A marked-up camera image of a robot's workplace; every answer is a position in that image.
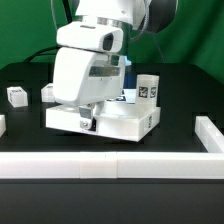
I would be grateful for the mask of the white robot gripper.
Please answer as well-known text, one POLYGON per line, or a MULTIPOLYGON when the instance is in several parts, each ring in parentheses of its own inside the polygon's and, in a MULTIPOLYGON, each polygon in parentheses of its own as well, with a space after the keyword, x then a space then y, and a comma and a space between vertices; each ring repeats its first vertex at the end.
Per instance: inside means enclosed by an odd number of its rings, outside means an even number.
POLYGON ((121 28, 72 22, 57 31, 53 95, 60 104, 80 106, 80 127, 94 130, 94 104, 120 95, 125 60, 121 28))

